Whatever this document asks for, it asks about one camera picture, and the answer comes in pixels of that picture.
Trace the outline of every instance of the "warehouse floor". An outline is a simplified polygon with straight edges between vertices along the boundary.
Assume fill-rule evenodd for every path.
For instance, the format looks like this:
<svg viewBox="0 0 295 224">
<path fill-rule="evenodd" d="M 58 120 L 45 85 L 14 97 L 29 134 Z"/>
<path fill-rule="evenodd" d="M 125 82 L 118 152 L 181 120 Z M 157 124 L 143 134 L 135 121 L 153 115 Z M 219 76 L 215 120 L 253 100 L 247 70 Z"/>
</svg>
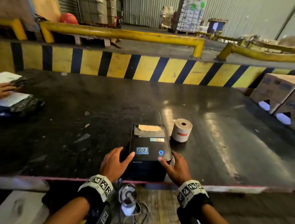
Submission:
<svg viewBox="0 0 295 224">
<path fill-rule="evenodd" d="M 141 31 L 141 32 L 171 34 L 165 29 L 156 29 L 156 28 L 134 26 L 134 25 L 122 25 L 122 30 L 134 30 L 134 31 Z M 148 42 L 141 42 L 141 41 L 134 41 L 134 40 L 121 40 L 117 44 L 119 44 L 122 47 L 122 49 L 118 49 L 117 47 L 111 45 L 110 48 L 105 48 L 104 51 L 112 51 L 112 52 L 125 53 L 125 54 L 141 54 L 141 55 L 147 55 L 147 56 L 170 57 L 170 58 L 178 58 L 178 59 L 185 59 L 185 60 L 191 59 L 191 55 L 193 52 L 193 47 L 169 45 L 169 44 L 161 44 L 161 43 L 148 43 Z M 215 60 L 216 55 L 218 55 L 219 52 L 225 46 L 226 46 L 226 43 L 206 39 L 201 57 L 197 60 L 207 61 L 207 62 L 216 62 Z M 91 47 L 92 49 L 98 48 L 97 45 L 89 46 L 89 47 Z M 295 63 L 258 61 L 255 59 L 244 57 L 242 55 L 238 55 L 238 54 L 229 55 L 227 58 L 227 63 L 295 70 Z"/>
</svg>

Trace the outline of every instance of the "black table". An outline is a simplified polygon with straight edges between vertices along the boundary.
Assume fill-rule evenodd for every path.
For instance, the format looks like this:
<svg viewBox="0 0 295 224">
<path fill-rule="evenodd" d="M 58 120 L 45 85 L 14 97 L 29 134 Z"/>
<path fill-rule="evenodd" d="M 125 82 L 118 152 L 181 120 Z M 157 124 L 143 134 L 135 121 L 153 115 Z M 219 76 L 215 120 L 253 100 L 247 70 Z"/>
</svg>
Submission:
<svg viewBox="0 0 295 224">
<path fill-rule="evenodd" d="M 86 179 L 98 173 L 110 150 L 128 145 L 132 124 L 164 124 L 171 132 L 173 120 L 185 118 L 192 133 L 171 148 L 187 160 L 194 179 L 217 186 L 295 186 L 295 132 L 234 88 L 20 74 L 31 81 L 22 91 L 46 106 L 24 119 L 1 120 L 1 176 Z M 76 142 L 85 134 L 90 136 Z"/>
</svg>

